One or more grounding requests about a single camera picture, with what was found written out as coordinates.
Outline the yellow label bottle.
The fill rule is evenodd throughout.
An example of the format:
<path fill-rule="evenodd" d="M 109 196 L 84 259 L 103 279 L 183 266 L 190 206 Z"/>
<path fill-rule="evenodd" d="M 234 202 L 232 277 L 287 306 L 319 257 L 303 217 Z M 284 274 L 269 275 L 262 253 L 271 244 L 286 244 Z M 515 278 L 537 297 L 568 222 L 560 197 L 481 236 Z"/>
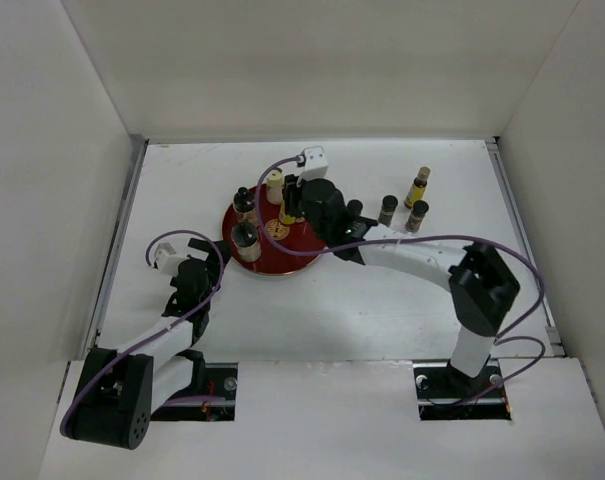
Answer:
<path fill-rule="evenodd" d="M 304 221 L 303 214 L 295 200 L 284 200 L 280 205 L 278 219 L 283 225 L 294 225 Z"/>
<path fill-rule="evenodd" d="M 418 173 L 413 179 L 413 182 L 404 199 L 404 206 L 407 209 L 412 209 L 414 204 L 418 200 L 421 200 L 423 198 L 424 192 L 428 184 L 430 173 L 430 168 L 426 166 L 423 166 L 418 170 Z"/>

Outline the yellow cap spice jar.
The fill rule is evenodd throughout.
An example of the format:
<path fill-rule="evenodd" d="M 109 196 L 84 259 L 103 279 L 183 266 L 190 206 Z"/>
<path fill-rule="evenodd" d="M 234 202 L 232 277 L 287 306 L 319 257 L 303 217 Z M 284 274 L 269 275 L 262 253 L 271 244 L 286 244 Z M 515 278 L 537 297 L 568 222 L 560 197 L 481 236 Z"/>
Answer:
<path fill-rule="evenodd" d="M 271 170 L 266 176 L 266 198 L 271 205 L 279 206 L 283 202 L 284 175 L 281 169 Z"/>

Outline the black knob glass jar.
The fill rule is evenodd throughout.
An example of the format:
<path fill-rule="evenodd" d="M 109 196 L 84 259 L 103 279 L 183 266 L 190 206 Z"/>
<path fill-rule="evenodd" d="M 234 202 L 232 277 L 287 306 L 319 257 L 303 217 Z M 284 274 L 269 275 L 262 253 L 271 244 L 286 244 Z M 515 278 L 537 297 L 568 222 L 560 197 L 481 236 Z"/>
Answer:
<path fill-rule="evenodd" d="M 238 188 L 233 196 L 233 210 L 238 223 L 247 222 L 254 226 L 258 225 L 255 196 L 248 188 Z"/>

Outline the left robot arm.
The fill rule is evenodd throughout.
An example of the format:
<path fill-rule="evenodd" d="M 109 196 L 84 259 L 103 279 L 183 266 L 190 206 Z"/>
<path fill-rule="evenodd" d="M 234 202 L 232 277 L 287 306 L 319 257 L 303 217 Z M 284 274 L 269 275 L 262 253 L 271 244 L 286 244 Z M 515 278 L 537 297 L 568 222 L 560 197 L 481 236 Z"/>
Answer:
<path fill-rule="evenodd" d="M 158 322 L 139 337 L 115 349 L 90 349 L 59 426 L 63 437 L 134 450 L 157 410 L 189 403 L 209 410 L 227 401 L 206 380 L 205 360 L 193 347 L 232 252 L 223 240 L 189 236 L 198 257 L 177 253 L 165 235 L 147 247 L 147 265 L 169 277 L 173 292 Z"/>

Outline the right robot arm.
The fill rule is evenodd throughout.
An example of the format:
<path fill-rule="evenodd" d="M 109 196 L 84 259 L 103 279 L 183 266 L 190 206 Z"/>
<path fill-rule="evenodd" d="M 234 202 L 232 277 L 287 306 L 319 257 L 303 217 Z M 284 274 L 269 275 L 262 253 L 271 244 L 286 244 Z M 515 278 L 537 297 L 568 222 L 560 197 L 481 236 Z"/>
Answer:
<path fill-rule="evenodd" d="M 449 292 L 460 332 L 446 384 L 461 396 L 481 385 L 492 344 L 520 292 L 496 248 L 481 241 L 448 248 L 396 232 L 347 206 L 333 182 L 322 178 L 286 176 L 284 206 L 286 213 L 303 217 L 336 257 L 409 274 Z"/>

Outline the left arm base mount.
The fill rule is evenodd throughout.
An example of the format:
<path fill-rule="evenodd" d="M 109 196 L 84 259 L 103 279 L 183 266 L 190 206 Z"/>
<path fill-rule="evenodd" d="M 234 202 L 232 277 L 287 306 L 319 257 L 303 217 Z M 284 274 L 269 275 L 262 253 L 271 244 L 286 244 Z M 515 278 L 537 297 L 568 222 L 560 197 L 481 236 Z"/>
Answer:
<path fill-rule="evenodd" d="M 191 383 L 151 415 L 155 422 L 228 422 L 235 419 L 239 365 L 202 361 Z"/>

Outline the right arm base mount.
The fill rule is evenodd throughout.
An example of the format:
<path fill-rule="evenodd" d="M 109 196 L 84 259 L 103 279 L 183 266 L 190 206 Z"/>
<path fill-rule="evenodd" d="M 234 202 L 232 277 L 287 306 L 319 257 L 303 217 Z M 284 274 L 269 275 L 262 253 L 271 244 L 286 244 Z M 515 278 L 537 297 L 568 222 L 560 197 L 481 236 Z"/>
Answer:
<path fill-rule="evenodd" d="M 499 363 L 489 360 L 474 378 L 444 361 L 419 362 L 412 367 L 423 421 L 511 419 Z"/>

